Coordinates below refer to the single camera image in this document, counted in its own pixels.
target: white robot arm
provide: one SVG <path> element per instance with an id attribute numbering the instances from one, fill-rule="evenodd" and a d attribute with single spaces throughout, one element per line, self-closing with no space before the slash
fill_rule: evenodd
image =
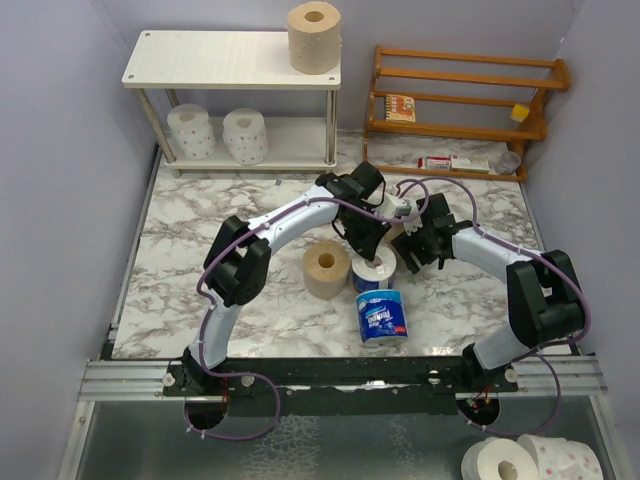
<path id="1" fill-rule="evenodd" d="M 400 207 L 392 208 L 390 216 L 410 214 L 408 202 L 398 201 L 397 197 L 380 206 L 365 201 L 383 181 L 375 167 L 363 163 L 350 175 L 321 175 L 307 193 L 267 215 L 249 222 L 234 216 L 223 223 L 205 261 L 205 269 L 233 241 L 260 225 L 266 228 L 241 245 L 246 248 L 244 255 L 237 249 L 226 255 L 205 279 L 215 305 L 211 307 L 213 311 L 203 335 L 188 347 L 190 356 L 201 368 L 211 369 L 225 360 L 231 331 L 242 305 L 260 293 L 271 255 L 290 241 L 311 228 L 339 219 L 344 226 L 344 238 L 353 249 L 362 257 L 373 259 L 390 225 L 364 217 L 344 205 L 370 213 L 384 209 L 389 215 L 389 204 L 393 204 Z M 327 201 L 310 203 L 310 199 Z M 435 260 L 439 260 L 442 268 L 446 259 L 455 258 L 481 268 L 507 285 L 509 324 L 465 348 L 463 362 L 470 376 L 481 376 L 538 345 L 582 329 L 584 313 L 580 303 L 556 275 L 520 254 L 516 245 L 507 242 L 502 242 L 506 246 L 497 245 L 476 231 L 471 222 L 456 222 L 443 194 L 431 195 L 423 208 L 424 201 L 416 204 L 415 208 L 422 211 L 417 222 L 407 226 L 406 231 L 391 242 L 409 270 L 417 273 L 422 265 Z M 283 215 L 300 202 L 306 202 L 306 206 Z M 540 255 L 577 285 L 566 254 L 554 251 Z M 551 294 L 545 296 L 543 288 L 550 289 Z M 204 340 L 204 362 L 199 358 L 200 338 Z"/>

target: white shelf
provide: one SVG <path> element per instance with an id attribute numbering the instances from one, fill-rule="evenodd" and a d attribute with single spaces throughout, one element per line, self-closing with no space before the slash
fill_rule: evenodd
<path id="1" fill-rule="evenodd" d="M 222 141 L 222 118 L 211 117 L 216 135 L 215 151 L 202 160 L 182 156 L 180 145 L 169 137 L 169 144 L 177 156 L 176 162 L 164 164 L 177 170 L 291 170 L 326 171 L 332 165 L 325 163 L 326 121 L 315 117 L 267 117 L 265 124 L 269 140 L 269 156 L 258 165 L 240 165 Z"/>
<path id="2" fill-rule="evenodd" d="M 122 77 L 127 88 L 337 90 L 340 64 L 306 75 L 289 63 L 287 32 L 145 30 Z"/>

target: pink dotted toilet paper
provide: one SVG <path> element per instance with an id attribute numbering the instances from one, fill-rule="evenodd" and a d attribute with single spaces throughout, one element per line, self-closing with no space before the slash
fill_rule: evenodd
<path id="1" fill-rule="evenodd" d="M 256 165 L 269 155 L 264 117 L 253 108 L 239 108 L 223 121 L 222 138 L 233 159 L 241 165 Z"/>
<path id="2" fill-rule="evenodd" d="M 182 150 L 179 155 L 189 160 L 201 160 L 213 153 L 216 139 L 209 114 L 204 107 L 185 103 L 173 108 L 167 116 L 174 145 Z"/>
<path id="3" fill-rule="evenodd" d="M 518 444 L 531 454 L 541 480 L 603 480 L 598 457 L 584 443 L 522 435 Z"/>

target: gray wall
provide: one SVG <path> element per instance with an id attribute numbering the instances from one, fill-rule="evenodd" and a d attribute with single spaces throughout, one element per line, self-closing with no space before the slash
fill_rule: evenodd
<path id="1" fill-rule="evenodd" d="M 545 246 L 570 252 L 590 301 L 618 425 L 640 472 L 640 3 L 587 0 L 563 42 L 574 85 L 550 104 L 526 185 Z"/>
<path id="2" fill-rule="evenodd" d="M 340 128 L 362 128 L 376 44 L 548 59 L 556 52 L 582 1 L 332 0 L 343 18 L 342 90 L 338 101 Z M 133 48 L 138 35 L 145 29 L 283 30 L 288 11 L 300 3 L 304 1 L 96 0 L 97 8 L 112 19 L 129 48 Z M 458 65 L 450 62 L 448 67 L 455 69 Z M 478 66 L 475 71 L 482 72 L 486 67 Z M 414 87 L 410 82 L 397 85 Z M 443 92 L 442 84 L 427 87 L 434 92 Z M 516 100 L 527 99 L 528 93 L 502 87 L 496 90 L 472 86 L 469 89 L 463 84 L 449 85 L 446 92 L 508 96 Z M 165 98 L 155 98 L 162 102 L 166 112 Z M 225 114 L 240 106 L 253 106 L 270 115 L 320 115 L 324 108 L 323 96 L 308 92 L 181 93 L 181 100 L 202 103 L 216 114 Z M 424 103 L 418 108 L 421 121 L 479 126 L 481 120 L 487 126 L 496 127 L 504 126 L 508 121 L 508 112 L 502 109 L 467 107 L 464 114 L 458 112 L 450 105 L 443 107 L 433 103 Z"/>
<path id="3" fill-rule="evenodd" d="M 0 16 L 0 477 L 55 478 L 109 325 L 153 141 L 85 0 Z"/>

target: marble countertop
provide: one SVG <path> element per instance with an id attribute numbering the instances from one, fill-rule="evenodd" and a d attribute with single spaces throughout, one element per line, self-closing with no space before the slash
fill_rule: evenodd
<path id="1" fill-rule="evenodd" d="M 500 143 L 425 137 L 374 137 L 374 163 L 411 164 L 430 155 L 495 158 Z M 359 162 L 361 138 L 338 136 L 340 171 Z M 206 302 L 195 292 L 202 262 L 220 223 L 231 215 L 249 219 L 304 193 L 316 174 L 215 174 L 176 179 L 158 172 L 129 283 L 113 357 L 180 356 L 196 335 Z M 390 185 L 402 176 L 386 175 Z M 464 180 L 479 206 L 479 222 L 511 242 L 538 248 L 520 186 L 512 182 Z M 418 189 L 412 193 L 418 195 Z M 458 220 L 471 218 L 466 194 L 446 182 L 429 184 L 444 192 Z M 396 287 L 402 292 L 409 339 L 395 347 L 371 350 L 358 334 L 351 287 L 330 301 L 306 291 L 302 254 L 319 240 L 335 239 L 330 226 L 314 229 L 284 247 L 271 260 L 262 293 L 246 305 L 235 325 L 230 357 L 349 357 L 367 355 L 457 355 L 467 344 L 507 321 L 506 288 L 476 267 L 449 260 L 411 275 L 399 262 Z"/>

